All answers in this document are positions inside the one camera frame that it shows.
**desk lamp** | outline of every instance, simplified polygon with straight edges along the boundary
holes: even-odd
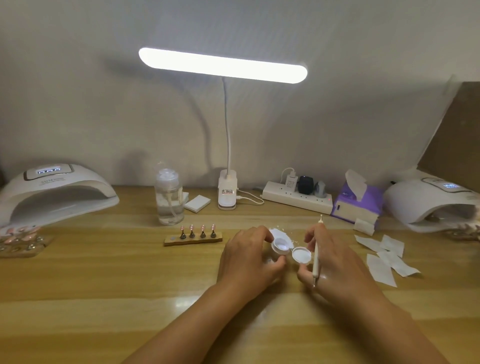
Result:
[[[225,77],[297,84],[307,77],[307,69],[294,64],[242,60],[155,48],[142,48],[138,51],[138,54],[140,59],[152,68],[211,74],[222,77],[228,157],[227,169],[220,172],[220,178],[218,179],[218,208],[221,210],[233,210],[237,203],[238,189],[237,173],[230,168],[230,130],[227,121],[227,87]]]

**human hand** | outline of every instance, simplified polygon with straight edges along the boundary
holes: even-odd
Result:
[[[264,241],[273,241],[265,226],[240,230],[227,242],[220,258],[217,283],[233,287],[244,303],[262,293],[286,267],[283,255],[275,263],[263,262]]]
[[[369,303],[386,300],[360,257],[341,239],[331,235],[324,224],[311,226],[304,241],[310,251],[318,244],[319,278],[313,288],[313,275],[301,264],[298,279],[335,307],[350,313]]]

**power strip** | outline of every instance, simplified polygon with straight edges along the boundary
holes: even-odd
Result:
[[[262,193],[264,200],[279,202],[281,204],[304,208],[306,210],[320,212],[330,215],[332,213],[333,203],[332,195],[327,194],[325,198],[317,196],[299,194],[285,189],[282,183],[267,182]]]

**dotting tool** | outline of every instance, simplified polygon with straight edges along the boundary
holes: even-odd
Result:
[[[320,220],[318,221],[319,223],[324,223],[322,220],[322,216],[320,215]],[[313,287],[315,288],[317,286],[317,281],[318,281],[318,242],[315,241],[315,255],[313,257]]]

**uv nail lamp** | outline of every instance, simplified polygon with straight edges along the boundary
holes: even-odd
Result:
[[[77,164],[42,166],[18,175],[0,192],[0,227],[43,226],[119,201],[92,170]]]
[[[395,183],[384,194],[388,210],[417,232],[457,229],[475,221],[480,194],[438,178]]]

